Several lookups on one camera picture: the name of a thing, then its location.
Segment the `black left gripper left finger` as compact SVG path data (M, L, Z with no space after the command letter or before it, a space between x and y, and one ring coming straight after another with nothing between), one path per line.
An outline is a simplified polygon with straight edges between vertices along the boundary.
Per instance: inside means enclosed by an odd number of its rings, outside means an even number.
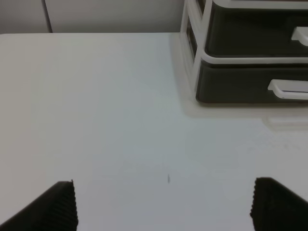
M76 231L74 182L59 181L0 225L2 231Z

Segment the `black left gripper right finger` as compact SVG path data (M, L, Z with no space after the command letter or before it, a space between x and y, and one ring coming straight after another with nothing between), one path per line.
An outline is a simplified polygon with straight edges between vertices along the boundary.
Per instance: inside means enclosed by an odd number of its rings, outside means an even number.
M256 231L306 231L308 202L273 178L257 178L250 217Z

